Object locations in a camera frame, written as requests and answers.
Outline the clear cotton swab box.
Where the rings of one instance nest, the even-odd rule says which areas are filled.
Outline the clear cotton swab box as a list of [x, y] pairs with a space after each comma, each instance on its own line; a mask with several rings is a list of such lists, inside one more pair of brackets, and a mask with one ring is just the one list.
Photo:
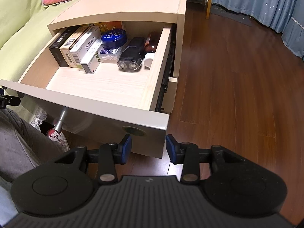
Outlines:
[[124, 47], [115, 49], [107, 49], [102, 45], [98, 50], [98, 56], [101, 59], [101, 63], [117, 63]]

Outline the blue round cream tin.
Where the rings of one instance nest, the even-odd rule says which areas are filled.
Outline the blue round cream tin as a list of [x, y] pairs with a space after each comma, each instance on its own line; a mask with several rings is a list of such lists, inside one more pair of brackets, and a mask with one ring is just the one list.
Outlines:
[[101, 41], [107, 49], [120, 48], [127, 42], [127, 34], [123, 29], [113, 29], [103, 34]]

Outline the red white shoe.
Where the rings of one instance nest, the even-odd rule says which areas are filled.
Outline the red white shoe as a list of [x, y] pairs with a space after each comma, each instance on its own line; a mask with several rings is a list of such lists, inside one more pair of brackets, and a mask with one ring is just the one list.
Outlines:
[[65, 135], [62, 132], [58, 132], [55, 129], [51, 129], [47, 132], [46, 136], [56, 142], [57, 144], [59, 144], [61, 146], [61, 148], [64, 150], [64, 152], [69, 151], [70, 147], [68, 145], [67, 139], [65, 137]]

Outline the black electric shaver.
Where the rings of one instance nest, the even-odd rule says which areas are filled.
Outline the black electric shaver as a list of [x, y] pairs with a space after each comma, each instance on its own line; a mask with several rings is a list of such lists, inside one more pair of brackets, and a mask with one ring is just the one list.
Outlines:
[[117, 62], [123, 72], [138, 72], [144, 58], [144, 37], [134, 37], [127, 44]]

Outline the small white medicine box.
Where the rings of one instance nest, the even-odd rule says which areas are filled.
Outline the small white medicine box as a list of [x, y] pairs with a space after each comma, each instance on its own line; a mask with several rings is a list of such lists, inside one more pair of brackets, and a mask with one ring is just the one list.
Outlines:
[[95, 73], [97, 67], [101, 63], [101, 58], [98, 55], [98, 51], [102, 45], [101, 39], [97, 39], [89, 48], [85, 56], [80, 62], [83, 70], [86, 74], [93, 74]]

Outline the brown bottle white cap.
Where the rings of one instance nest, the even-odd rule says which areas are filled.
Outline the brown bottle white cap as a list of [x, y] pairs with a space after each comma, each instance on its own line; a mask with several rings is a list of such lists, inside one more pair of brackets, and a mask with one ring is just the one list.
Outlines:
[[146, 68], [150, 69], [155, 58], [156, 49], [160, 40], [160, 33], [153, 31], [151, 32], [145, 41], [144, 45], [144, 59], [143, 64]]

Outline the green sofa cover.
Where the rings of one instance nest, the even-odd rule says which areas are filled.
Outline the green sofa cover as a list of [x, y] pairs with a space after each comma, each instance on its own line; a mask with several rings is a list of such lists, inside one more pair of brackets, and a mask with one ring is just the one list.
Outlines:
[[45, 88], [59, 68], [48, 50], [48, 25], [75, 1], [44, 7], [42, 0], [1, 0], [1, 79]]

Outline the blue star curtain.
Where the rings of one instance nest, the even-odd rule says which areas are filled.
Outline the blue star curtain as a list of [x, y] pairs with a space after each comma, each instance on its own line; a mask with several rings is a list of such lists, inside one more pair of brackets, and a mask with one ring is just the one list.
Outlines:
[[303, 59], [303, 0], [212, 0], [229, 10], [255, 18], [281, 33], [284, 45]]

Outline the beige wooden nightstand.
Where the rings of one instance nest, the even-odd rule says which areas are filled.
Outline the beige wooden nightstand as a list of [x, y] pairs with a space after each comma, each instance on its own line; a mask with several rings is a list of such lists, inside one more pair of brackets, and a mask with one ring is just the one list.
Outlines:
[[80, 0], [48, 26], [56, 31], [65, 27], [97, 22], [121, 21], [129, 39], [151, 32], [162, 32], [171, 24], [171, 46], [159, 92], [162, 112], [173, 111], [179, 76], [186, 0]]

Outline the beige nightstand drawer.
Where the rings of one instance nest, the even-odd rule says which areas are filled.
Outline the beige nightstand drawer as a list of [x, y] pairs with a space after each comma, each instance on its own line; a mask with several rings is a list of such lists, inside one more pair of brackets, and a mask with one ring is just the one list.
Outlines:
[[100, 143], [130, 134], [134, 153], [162, 158], [169, 116], [159, 112], [158, 98], [171, 35], [171, 24], [165, 24], [149, 70], [127, 73], [114, 63], [101, 63], [93, 74], [58, 68], [45, 85], [7, 80], [1, 85], [19, 94], [24, 107], [45, 111], [50, 123], [62, 120], [70, 133]]

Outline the orange printed box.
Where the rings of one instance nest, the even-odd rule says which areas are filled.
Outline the orange printed box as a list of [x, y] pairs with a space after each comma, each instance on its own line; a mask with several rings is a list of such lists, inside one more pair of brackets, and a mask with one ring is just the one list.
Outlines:
[[99, 22], [99, 23], [94, 23], [93, 25], [99, 27], [99, 30], [101, 31], [102, 35], [111, 31], [111, 30], [122, 29], [123, 28], [121, 21]]

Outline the grey trouser leg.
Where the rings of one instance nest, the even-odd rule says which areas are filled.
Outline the grey trouser leg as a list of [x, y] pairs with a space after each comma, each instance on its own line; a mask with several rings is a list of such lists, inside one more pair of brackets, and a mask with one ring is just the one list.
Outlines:
[[12, 183], [31, 169], [64, 153], [50, 140], [10, 109], [1, 110], [1, 177]]

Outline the yellow barcode medicine box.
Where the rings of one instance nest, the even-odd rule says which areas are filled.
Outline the yellow barcode medicine box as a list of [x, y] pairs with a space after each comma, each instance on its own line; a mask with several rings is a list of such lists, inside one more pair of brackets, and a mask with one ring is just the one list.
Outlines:
[[69, 67], [76, 68], [77, 65], [72, 59], [70, 50], [77, 43], [80, 37], [87, 31], [88, 26], [80, 26], [73, 31], [73, 33], [65, 40], [64, 44], [60, 47], [60, 51], [64, 57], [64, 60], [67, 62]]

